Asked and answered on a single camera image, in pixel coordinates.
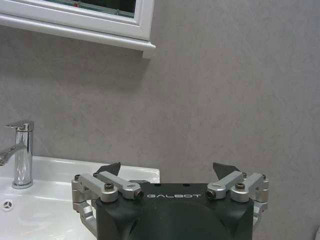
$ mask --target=faucet handle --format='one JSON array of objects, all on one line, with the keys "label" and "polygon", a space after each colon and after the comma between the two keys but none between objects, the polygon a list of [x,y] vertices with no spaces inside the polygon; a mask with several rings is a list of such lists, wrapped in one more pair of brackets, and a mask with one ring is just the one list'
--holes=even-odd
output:
[{"label": "faucet handle", "polygon": [[8,128],[15,128],[18,132],[32,132],[34,130],[35,123],[31,120],[22,120],[5,126]]}]

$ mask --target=hex screw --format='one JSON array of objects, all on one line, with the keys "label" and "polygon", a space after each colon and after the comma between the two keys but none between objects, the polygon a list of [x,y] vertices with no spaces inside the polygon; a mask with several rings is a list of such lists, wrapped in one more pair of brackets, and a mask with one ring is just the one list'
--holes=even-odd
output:
[{"label": "hex screw", "polygon": [[104,185],[104,189],[105,190],[110,190],[110,189],[113,189],[114,188],[114,184],[112,182],[107,182],[105,185]]},{"label": "hex screw", "polygon": [[212,190],[206,191],[205,195],[209,200],[216,199],[216,193],[214,191],[212,191]]},{"label": "hex screw", "polygon": [[243,190],[243,189],[245,189],[245,187],[246,186],[243,183],[237,183],[235,185],[235,188],[238,189],[238,190]]},{"label": "hex screw", "polygon": [[142,199],[143,197],[144,197],[144,192],[143,191],[141,191],[141,190],[139,190],[139,191],[136,191],[135,193],[134,193],[134,199],[136,199],[136,200],[140,200],[140,199]]}]

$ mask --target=white mirror frame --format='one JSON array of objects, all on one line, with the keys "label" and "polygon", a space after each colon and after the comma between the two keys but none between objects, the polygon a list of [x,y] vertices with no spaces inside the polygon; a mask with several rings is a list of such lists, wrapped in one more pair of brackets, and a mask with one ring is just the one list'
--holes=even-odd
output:
[{"label": "white mirror frame", "polygon": [[134,18],[44,0],[0,0],[0,25],[143,51],[150,58],[154,0],[136,0]]}]

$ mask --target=silver metal linkage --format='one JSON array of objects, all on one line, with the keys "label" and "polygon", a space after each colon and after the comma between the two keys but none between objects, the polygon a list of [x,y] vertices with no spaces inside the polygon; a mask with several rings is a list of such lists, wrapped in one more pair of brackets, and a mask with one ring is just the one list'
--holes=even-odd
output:
[{"label": "silver metal linkage", "polygon": [[224,199],[227,191],[243,179],[244,174],[241,171],[234,171],[217,182],[209,183],[206,195],[210,200]]},{"label": "silver metal linkage", "polygon": [[97,237],[97,222],[92,207],[96,207],[96,200],[100,198],[104,203],[112,203],[118,199],[118,191],[126,199],[141,199],[144,196],[140,185],[126,181],[112,173],[102,171],[90,174],[78,174],[71,182],[73,209],[80,214],[80,219],[90,232]]},{"label": "silver metal linkage", "polygon": [[251,198],[253,207],[253,229],[256,229],[262,213],[268,208],[269,180],[265,175],[254,173],[243,182],[230,189],[231,198],[239,203],[246,203]]},{"label": "silver metal linkage", "polygon": [[100,172],[97,175],[97,178],[105,183],[108,182],[114,184],[125,199],[136,200],[141,199],[144,196],[144,192],[142,191],[139,183],[126,181],[108,171]]}]

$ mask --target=drain hole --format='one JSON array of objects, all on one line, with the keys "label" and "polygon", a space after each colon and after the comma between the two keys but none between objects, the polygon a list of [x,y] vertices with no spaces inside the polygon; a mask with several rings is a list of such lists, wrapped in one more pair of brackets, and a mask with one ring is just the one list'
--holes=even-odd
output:
[{"label": "drain hole", "polygon": [[13,205],[12,201],[7,199],[2,204],[2,210],[5,211],[5,212],[8,212],[13,208],[13,206],[14,205]]}]

